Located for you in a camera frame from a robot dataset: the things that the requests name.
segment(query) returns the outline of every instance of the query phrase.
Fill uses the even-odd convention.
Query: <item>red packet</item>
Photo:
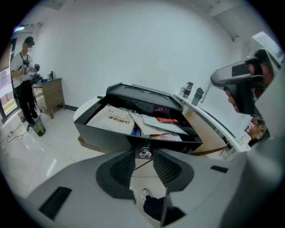
[[[160,123],[179,123],[176,119],[165,119],[165,118],[159,118],[159,117],[155,117],[155,118]]]

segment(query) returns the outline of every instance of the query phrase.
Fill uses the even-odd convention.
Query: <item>metal knob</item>
[[[149,159],[151,158],[151,152],[149,147],[142,147],[142,152],[139,153],[139,156],[142,159]]]

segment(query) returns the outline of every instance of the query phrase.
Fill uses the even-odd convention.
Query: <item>black pants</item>
[[[35,111],[35,101],[30,81],[24,81],[14,89],[14,97],[19,100],[20,108],[24,117],[30,123],[33,118],[37,118]]]
[[[143,205],[143,210],[146,214],[148,214],[150,217],[153,219],[160,221],[161,220],[161,215],[163,211],[163,203],[164,203],[164,198],[148,198],[144,202]],[[185,214],[178,208],[173,207],[171,209],[167,209],[165,220],[163,225],[168,225],[177,219],[181,218]]]

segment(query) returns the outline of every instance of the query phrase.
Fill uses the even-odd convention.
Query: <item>person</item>
[[[261,63],[259,63],[258,65],[253,65],[249,63],[247,65],[249,73],[252,76],[257,74],[263,75],[264,77],[263,85],[265,88],[267,88],[270,85],[270,83],[273,81],[273,75],[274,75],[271,63],[268,57],[266,56],[264,50],[257,51],[255,56],[261,60]],[[264,90],[265,90],[264,88],[254,89],[254,95],[256,99],[258,99],[263,94]],[[228,101],[233,105],[235,111],[239,112],[239,109],[236,105],[236,101],[233,98],[231,92],[229,90],[226,90],[225,93],[228,96]]]
[[[33,38],[27,37],[22,45],[21,52],[16,54],[11,62],[14,98],[18,99],[23,115],[31,126],[35,123],[33,119],[38,117],[35,111],[32,85],[29,81],[32,72],[36,72],[31,63],[31,56],[28,55],[28,51],[33,45]]]
[[[150,190],[148,190],[147,188],[144,188],[141,191],[141,198],[144,202],[143,204],[144,212],[148,214],[150,217],[152,217],[153,219],[157,221],[161,221],[165,197],[157,199],[153,197]],[[185,214],[176,207],[167,208],[166,215],[163,221],[163,225],[170,224],[184,215]]]

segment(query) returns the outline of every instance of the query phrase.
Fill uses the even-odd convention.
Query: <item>mesh grille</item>
[[[182,172],[179,165],[160,154],[154,156],[153,167],[165,186],[175,180]]]
[[[130,153],[110,168],[110,175],[119,184],[130,187],[130,179],[135,168],[135,153]]]

